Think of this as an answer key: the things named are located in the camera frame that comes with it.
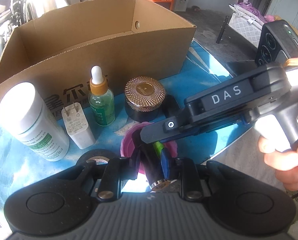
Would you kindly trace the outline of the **person's right hand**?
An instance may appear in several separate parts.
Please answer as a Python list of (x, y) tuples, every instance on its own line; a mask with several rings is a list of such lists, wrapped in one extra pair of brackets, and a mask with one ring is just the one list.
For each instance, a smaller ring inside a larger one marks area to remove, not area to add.
[(296, 151), (278, 152), (270, 140), (260, 136), (258, 149), (264, 154), (266, 165), (275, 169), (275, 176), (285, 189), (298, 191), (298, 148)]

